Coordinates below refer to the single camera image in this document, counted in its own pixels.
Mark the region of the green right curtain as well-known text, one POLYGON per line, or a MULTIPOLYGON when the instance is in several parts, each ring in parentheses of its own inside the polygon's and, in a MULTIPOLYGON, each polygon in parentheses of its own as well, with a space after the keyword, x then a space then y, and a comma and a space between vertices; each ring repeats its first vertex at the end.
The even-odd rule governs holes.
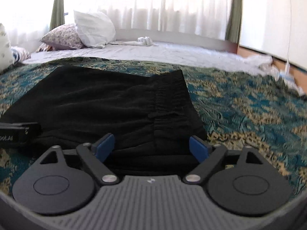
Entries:
POLYGON ((232 0, 225 39, 235 44, 239 43, 242 13, 243 0, 232 0))

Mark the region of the pale green floral pillow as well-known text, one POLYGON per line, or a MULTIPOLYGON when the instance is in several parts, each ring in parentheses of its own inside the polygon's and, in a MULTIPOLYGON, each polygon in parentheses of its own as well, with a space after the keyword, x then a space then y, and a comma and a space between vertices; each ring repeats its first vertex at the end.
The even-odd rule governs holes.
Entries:
POLYGON ((1 23, 0 26, 0 71, 4 71, 10 65, 14 64, 15 59, 12 54, 11 44, 5 27, 1 23))

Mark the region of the white bed sheet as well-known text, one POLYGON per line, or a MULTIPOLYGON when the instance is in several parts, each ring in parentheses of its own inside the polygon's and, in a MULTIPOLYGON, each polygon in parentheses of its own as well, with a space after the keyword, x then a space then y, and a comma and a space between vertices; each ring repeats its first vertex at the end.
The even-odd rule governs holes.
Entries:
POLYGON ((108 44, 103 49, 83 48, 77 50, 43 51, 32 53, 24 64, 44 63, 68 57, 98 57, 116 60, 137 60, 164 62, 193 67, 213 67, 229 72, 245 72, 252 75, 277 75, 277 68, 272 66, 266 73, 247 62, 247 57, 234 53, 208 50, 201 47, 155 43, 152 46, 117 46, 108 44))

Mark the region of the crumpled white cloth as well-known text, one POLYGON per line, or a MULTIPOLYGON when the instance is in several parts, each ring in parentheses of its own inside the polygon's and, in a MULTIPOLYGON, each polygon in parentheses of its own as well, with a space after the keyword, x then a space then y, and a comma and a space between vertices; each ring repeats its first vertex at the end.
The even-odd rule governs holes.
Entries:
POLYGON ((272 69, 273 58, 268 55, 253 55, 247 58, 247 62, 261 71, 270 73, 272 69))

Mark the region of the white sheer curtain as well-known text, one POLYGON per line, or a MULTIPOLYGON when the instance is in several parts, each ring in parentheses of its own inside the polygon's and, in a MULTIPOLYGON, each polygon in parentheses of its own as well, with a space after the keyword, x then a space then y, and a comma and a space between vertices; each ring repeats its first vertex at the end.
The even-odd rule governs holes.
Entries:
POLYGON ((64 0, 66 21, 75 10, 101 11, 117 29, 179 32, 224 39, 232 0, 64 0))

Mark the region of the small white cloth bundle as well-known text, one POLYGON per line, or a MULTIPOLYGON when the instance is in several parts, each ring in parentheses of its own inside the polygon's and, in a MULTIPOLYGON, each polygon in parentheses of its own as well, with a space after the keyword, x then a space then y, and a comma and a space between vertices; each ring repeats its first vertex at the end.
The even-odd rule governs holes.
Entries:
POLYGON ((137 43, 141 46, 152 46, 153 45, 153 40, 146 36, 146 37, 139 37, 137 39, 137 43))

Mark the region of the green curtain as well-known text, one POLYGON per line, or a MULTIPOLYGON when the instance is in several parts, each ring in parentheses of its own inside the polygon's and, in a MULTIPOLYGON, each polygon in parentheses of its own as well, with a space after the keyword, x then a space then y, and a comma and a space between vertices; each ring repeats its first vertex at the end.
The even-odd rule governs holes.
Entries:
POLYGON ((54 0, 50 20, 50 31, 64 24, 64 0, 54 0))
POLYGON ((225 39, 235 44, 239 43, 242 13, 243 0, 232 0, 225 39))

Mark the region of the teal paisley bedspread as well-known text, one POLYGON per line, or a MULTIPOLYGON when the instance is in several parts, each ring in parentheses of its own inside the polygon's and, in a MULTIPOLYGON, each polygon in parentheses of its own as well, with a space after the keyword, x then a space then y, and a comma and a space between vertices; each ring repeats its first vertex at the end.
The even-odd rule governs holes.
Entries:
POLYGON ((306 96, 270 76, 150 61, 72 57, 13 67, 1 74, 1 113, 57 67, 71 65, 153 76, 181 70, 211 143, 253 146, 287 178, 293 197, 306 191, 306 96))

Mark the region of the blue striped cushion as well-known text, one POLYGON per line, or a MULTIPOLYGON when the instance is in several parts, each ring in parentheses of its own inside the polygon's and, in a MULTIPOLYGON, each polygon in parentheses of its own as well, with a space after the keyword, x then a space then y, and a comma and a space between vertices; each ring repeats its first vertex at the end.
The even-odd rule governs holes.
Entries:
POLYGON ((21 63, 31 58, 31 54, 25 48, 12 46, 11 50, 14 57, 14 63, 21 63))

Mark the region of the purple floral pillow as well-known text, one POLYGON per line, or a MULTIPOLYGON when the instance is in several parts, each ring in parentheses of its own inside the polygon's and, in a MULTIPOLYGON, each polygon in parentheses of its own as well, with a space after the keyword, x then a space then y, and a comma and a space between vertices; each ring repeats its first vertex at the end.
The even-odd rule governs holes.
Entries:
POLYGON ((85 46, 77 34, 75 24, 64 24, 54 28, 41 38, 41 42, 57 50, 75 50, 85 46))

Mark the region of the black pants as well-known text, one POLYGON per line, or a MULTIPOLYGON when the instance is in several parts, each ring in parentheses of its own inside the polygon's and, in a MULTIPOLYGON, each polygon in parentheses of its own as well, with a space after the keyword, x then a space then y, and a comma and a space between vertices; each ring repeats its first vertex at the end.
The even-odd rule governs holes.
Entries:
POLYGON ((117 176, 185 176, 198 161, 189 138, 207 138, 180 70, 151 77, 65 66, 15 102, 2 122, 37 122, 26 145, 41 155, 72 149, 111 133, 115 147, 105 165, 117 176))

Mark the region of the white pillow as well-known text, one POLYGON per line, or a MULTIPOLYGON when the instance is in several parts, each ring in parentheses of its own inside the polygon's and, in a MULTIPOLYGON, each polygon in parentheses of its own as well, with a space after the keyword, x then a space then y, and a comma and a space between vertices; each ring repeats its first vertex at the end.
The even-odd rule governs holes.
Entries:
POLYGON ((104 48, 116 40, 113 22, 103 12, 74 11, 77 34, 88 48, 104 48))

